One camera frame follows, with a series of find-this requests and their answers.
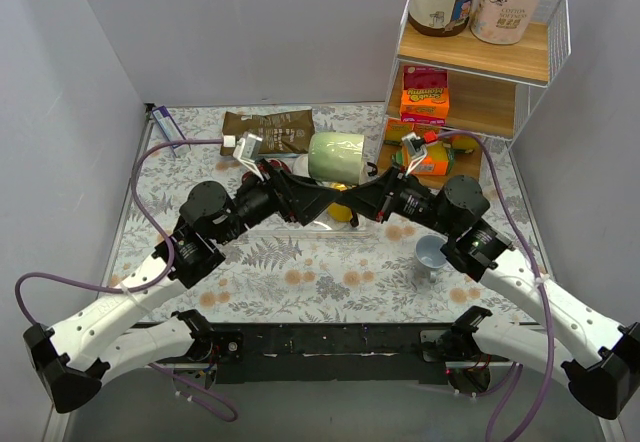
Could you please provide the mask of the yellow mug black handle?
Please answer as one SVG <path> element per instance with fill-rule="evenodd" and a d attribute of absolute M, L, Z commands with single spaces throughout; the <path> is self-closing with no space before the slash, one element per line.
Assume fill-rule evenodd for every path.
<path fill-rule="evenodd" d="M 339 191 L 344 191 L 350 188 L 349 185 L 338 182 L 330 182 L 328 184 L 328 187 Z M 327 213 L 335 221 L 341 223 L 349 223 L 352 228 L 356 228 L 360 225 L 358 215 L 344 205 L 332 203 L 327 208 Z"/>

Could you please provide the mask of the light green mug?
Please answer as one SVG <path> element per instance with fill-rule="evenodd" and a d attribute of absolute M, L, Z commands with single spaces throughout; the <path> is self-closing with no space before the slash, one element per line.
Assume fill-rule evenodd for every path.
<path fill-rule="evenodd" d="M 320 182 L 360 184 L 364 174 L 364 142 L 362 134 L 314 134 L 308 150 L 309 175 Z"/>

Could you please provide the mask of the pale blue footed mug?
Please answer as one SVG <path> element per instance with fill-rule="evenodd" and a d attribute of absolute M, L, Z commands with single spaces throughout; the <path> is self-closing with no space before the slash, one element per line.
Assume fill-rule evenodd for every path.
<path fill-rule="evenodd" d="M 418 273 L 428 282 L 434 282 L 437 272 L 442 269 L 447 261 L 441 252 L 441 247 L 446 240 L 436 235 L 421 237 L 415 246 L 415 259 Z"/>

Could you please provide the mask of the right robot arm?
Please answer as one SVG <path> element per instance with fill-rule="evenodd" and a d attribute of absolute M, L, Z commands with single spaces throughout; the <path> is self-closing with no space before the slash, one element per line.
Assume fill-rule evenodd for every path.
<path fill-rule="evenodd" d="M 385 222 L 393 213 L 445 236 L 440 251 L 457 271 L 504 296 L 546 329 L 538 333 L 500 323 L 474 306 L 427 346 L 434 357 L 475 359 L 481 353 L 516 359 L 540 372 L 554 359 L 557 381 L 593 414 L 613 420 L 639 388 L 639 326 L 599 314 L 534 272 L 511 240 L 483 220 L 489 209 L 476 179 L 455 176 L 432 194 L 412 175 L 390 169 L 378 179 L 343 192 L 341 204 Z"/>

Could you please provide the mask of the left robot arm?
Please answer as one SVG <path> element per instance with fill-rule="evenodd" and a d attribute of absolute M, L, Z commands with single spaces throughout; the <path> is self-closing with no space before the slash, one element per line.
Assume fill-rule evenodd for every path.
<path fill-rule="evenodd" d="M 307 225 L 340 194 L 274 167 L 250 176 L 234 197 L 216 181 L 197 184 L 173 233 L 133 273 L 67 319 L 50 327 L 35 323 L 24 332 L 31 363 L 56 411 L 82 407 L 112 379 L 149 363 L 207 360 L 215 335 L 198 311 L 173 315 L 150 329 L 136 323 L 220 266 L 220 246 L 274 214 Z"/>

